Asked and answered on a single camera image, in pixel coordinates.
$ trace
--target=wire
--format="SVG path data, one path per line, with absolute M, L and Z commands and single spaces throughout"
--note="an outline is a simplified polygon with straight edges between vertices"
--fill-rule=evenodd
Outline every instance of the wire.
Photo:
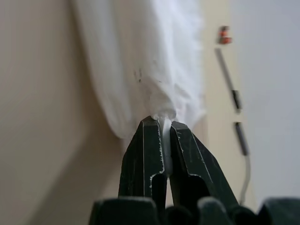
M 240 205 L 243 205 L 245 203 L 246 192 L 251 178 L 251 163 L 250 163 L 249 155 L 245 156 L 245 165 L 246 165 L 246 170 L 245 170 L 246 175 L 245 175 L 245 180 L 244 180 L 242 190 L 240 192 Z

